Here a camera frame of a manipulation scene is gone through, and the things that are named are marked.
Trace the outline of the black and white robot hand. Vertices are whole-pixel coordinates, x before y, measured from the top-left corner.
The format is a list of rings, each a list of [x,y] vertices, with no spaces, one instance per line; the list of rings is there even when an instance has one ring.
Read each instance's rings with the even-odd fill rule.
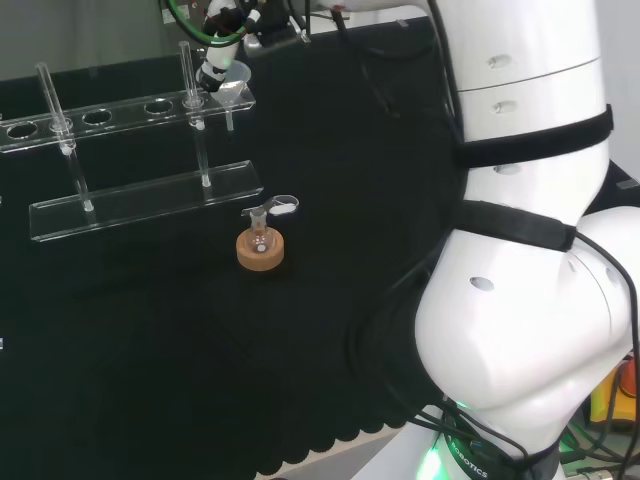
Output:
[[[239,51],[257,57],[310,41],[308,21],[292,1],[211,1],[201,32],[222,42],[206,49],[196,72],[209,93],[220,89]]]

